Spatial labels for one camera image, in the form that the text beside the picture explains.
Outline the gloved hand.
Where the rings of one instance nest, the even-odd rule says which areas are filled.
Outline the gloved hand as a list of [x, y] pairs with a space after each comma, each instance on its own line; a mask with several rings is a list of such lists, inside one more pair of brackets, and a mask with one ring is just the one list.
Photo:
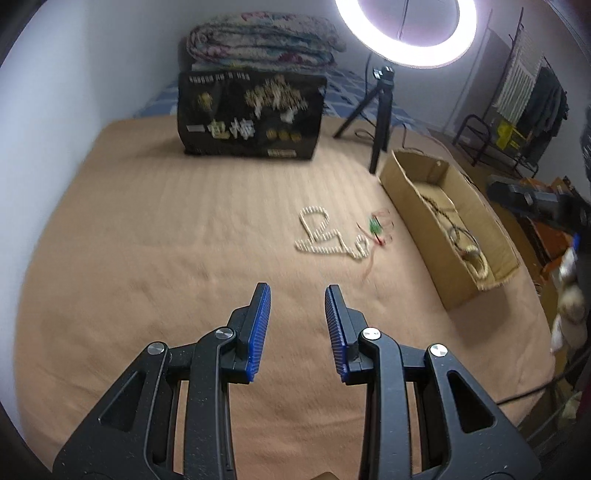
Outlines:
[[587, 303], [577, 280], [577, 255], [566, 250], [558, 269], [557, 312], [551, 330], [550, 351], [556, 354], [567, 348], [578, 350], [587, 341]]

